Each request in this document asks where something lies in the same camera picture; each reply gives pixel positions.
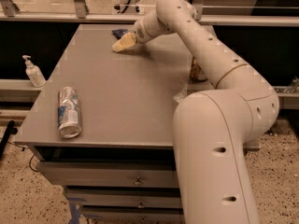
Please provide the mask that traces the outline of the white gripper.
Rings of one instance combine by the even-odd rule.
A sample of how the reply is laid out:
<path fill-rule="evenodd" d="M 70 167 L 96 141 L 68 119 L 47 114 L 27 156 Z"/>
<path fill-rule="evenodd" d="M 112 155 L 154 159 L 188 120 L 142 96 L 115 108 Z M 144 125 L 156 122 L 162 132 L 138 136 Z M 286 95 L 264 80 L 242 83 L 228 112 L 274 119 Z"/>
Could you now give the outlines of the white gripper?
<path fill-rule="evenodd" d="M 113 46 L 115 52 L 133 47 L 137 41 L 147 43 L 161 34 L 163 24 L 159 21 L 157 13 L 152 10 L 134 24 L 134 33 L 128 32 L 121 37 Z"/>

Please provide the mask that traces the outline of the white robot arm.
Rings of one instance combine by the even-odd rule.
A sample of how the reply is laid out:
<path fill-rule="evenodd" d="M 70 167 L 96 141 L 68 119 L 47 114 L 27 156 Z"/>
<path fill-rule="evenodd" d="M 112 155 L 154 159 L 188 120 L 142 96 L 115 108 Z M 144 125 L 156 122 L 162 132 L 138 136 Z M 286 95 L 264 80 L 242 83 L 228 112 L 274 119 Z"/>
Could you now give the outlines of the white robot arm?
<path fill-rule="evenodd" d="M 184 0 L 158 0 L 156 8 L 113 46 L 176 33 L 212 88 L 184 98 L 173 116 L 173 147 L 186 224 L 260 224 L 243 146 L 278 117 L 272 86 L 196 20 Z"/>

